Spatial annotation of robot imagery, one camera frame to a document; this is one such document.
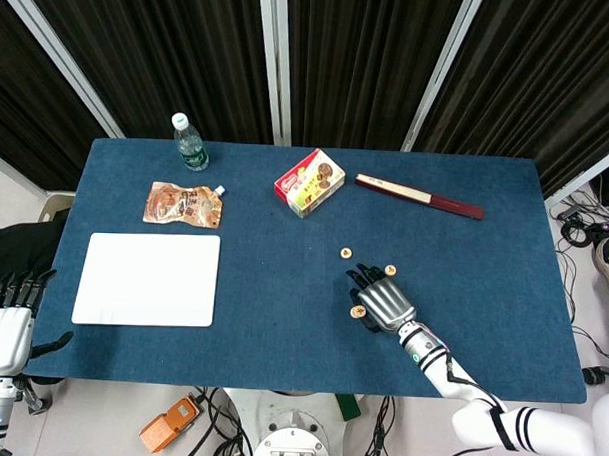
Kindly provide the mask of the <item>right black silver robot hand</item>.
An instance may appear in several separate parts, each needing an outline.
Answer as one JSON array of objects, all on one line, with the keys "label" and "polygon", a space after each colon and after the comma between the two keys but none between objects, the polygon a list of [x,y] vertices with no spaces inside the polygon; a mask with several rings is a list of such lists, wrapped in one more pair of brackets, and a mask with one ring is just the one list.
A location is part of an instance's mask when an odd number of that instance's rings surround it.
[{"label": "right black silver robot hand", "polygon": [[359,263],[346,275],[356,284],[349,291],[354,308],[351,315],[370,331],[398,333],[415,319],[415,306],[384,270]]}]

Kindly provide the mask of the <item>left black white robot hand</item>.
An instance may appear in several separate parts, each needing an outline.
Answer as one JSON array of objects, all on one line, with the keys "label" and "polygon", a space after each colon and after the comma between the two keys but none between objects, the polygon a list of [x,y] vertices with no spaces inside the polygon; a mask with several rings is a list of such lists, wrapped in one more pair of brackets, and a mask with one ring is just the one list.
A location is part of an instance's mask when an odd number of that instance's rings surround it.
[{"label": "left black white robot hand", "polygon": [[24,373],[29,361],[63,349],[74,337],[72,331],[51,342],[34,345],[35,320],[47,283],[54,269],[39,275],[31,270],[14,272],[0,280],[0,377],[14,379]]}]

